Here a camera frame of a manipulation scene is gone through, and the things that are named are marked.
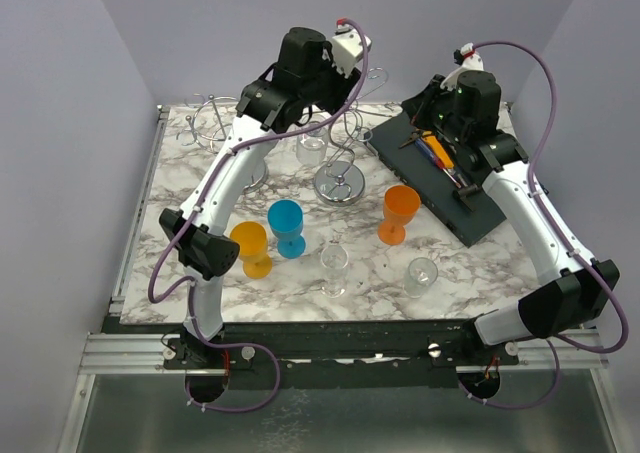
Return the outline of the orange plastic goblet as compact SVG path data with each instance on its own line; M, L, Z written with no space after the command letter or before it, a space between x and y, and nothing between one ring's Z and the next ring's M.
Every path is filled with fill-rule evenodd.
M406 236L409 224L421 206L419 194L407 185L389 188L384 195L384 220L378 227L379 239L387 245L399 245Z

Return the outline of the tall chrome glass rack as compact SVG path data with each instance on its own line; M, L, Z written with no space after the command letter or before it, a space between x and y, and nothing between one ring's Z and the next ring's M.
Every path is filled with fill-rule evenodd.
M360 101L381 89L389 80L389 73L382 67L370 68L367 81L378 84L364 93L360 93L351 106L336 120L327 126L328 144L333 148L327 159L320 162L313 178L313 189L320 201L331 206L349 206L356 203L366 187L364 173L355 165L355 147L370 146L373 138L372 128L365 125L365 119L393 118L397 112L397 103L360 105Z

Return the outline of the clear wine glass front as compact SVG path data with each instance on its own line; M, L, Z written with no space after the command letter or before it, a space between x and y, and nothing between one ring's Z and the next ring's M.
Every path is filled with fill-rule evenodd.
M322 293L329 298L340 297L347 287L347 251L340 245L329 245L321 252L320 262L324 278Z

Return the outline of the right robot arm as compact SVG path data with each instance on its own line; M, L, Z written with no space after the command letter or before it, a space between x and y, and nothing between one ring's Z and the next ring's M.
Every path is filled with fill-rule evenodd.
M498 127L501 88L493 74L467 70L434 76L401 107L413 126L440 140L472 183L497 205L529 255L539 287L515 305L475 318L460 352L480 365L497 344L546 339L600 316L620 273L578 241L531 172L518 140Z

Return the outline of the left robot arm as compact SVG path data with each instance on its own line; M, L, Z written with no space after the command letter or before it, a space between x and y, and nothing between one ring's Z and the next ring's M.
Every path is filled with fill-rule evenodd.
M182 205L166 208L160 225L185 268L177 286L187 285L185 330L194 336L187 355L201 368L222 353L222 286L240 247L226 237L234 207L252 174L277 142L295 136L292 125L316 107L335 122L356 100L368 71L371 41L353 20L343 18L333 37L305 27L284 36L278 59L246 85L231 132L198 186Z

